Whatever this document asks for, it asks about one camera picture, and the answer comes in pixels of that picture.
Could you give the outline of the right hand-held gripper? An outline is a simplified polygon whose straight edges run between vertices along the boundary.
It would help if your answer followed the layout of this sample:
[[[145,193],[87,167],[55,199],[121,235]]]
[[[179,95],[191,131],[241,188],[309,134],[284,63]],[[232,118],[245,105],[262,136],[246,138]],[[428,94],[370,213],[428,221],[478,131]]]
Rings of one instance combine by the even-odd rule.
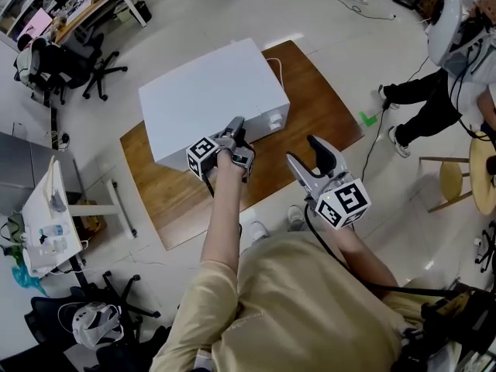
[[[343,155],[333,145],[314,135],[308,135],[307,141],[315,152],[318,177],[296,155],[286,153],[290,171],[307,192],[305,201],[334,229],[351,225],[371,206],[362,181],[347,171]]]

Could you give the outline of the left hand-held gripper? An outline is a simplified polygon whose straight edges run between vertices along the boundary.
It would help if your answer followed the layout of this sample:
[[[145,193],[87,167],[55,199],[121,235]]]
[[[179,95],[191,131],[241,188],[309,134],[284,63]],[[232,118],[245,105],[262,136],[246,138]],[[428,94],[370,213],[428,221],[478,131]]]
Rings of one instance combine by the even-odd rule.
[[[244,169],[242,181],[246,183],[253,171],[255,151],[244,139],[244,118],[234,117],[223,132],[212,137],[203,137],[186,149],[189,170],[201,181],[217,167],[217,154],[228,150],[232,162]]]

